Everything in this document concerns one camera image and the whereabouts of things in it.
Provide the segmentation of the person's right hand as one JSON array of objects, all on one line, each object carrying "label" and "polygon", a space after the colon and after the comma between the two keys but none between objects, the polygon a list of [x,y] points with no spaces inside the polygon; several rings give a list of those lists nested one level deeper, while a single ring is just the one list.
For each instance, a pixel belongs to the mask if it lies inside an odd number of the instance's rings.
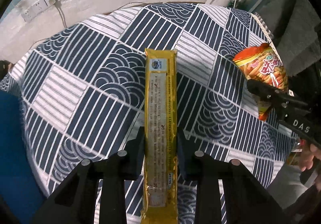
[{"label": "person's right hand", "polygon": [[301,139],[300,147],[299,183],[306,188],[314,186],[320,193],[320,148],[304,139]]}]

